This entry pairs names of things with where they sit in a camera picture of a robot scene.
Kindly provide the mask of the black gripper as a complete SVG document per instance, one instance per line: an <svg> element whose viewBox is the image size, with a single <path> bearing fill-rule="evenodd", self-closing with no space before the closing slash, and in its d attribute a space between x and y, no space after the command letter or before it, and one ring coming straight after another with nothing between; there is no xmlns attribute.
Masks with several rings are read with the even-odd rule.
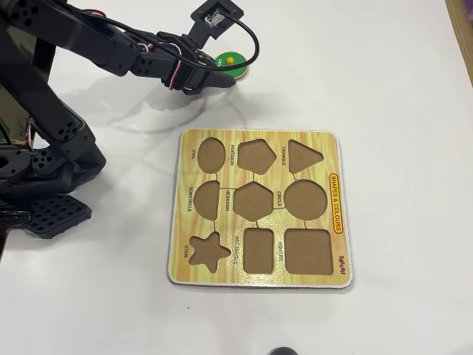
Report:
<svg viewBox="0 0 473 355"><path fill-rule="evenodd" d="M215 68L213 58L199 48L187 35L162 34L161 42L165 47L198 63L195 69L181 60L173 58L171 72L161 80L169 89L182 90L186 95L195 95L205 88L227 89L236 84L236 79L224 72L206 71Z"/></svg>

